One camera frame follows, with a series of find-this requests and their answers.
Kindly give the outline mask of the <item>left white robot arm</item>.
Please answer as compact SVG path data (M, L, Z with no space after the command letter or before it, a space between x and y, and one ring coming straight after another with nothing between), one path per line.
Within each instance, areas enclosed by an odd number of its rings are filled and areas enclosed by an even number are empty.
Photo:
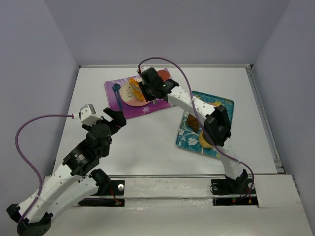
M63 212L94 194L109 194L116 206L122 191L121 184L114 184L97 165L109 155L112 135L126 125L122 111L105 108L111 120L97 116L93 105L86 104L68 118L78 119L87 130L86 137L63 159L56 171L44 180L39 178L39 188L19 204L11 204L6 212L17 224L20 236L42 236L52 222Z

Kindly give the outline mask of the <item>orange croissant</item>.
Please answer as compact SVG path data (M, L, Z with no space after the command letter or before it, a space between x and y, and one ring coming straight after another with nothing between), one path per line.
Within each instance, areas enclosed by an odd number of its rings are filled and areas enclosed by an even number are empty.
M134 78L129 78L128 84L130 87L130 91L139 102L145 101L144 95L142 94L141 88L138 82Z

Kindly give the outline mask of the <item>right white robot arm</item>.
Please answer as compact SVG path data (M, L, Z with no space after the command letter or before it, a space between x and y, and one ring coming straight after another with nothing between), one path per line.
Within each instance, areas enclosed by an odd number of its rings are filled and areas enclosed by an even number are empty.
M162 99L197 119L203 130L203 139L216 149L228 180L241 182L248 178L241 161L231 156L231 122L225 106L203 102L174 80L164 81L152 67L138 67L137 72L141 77L139 87L146 101Z

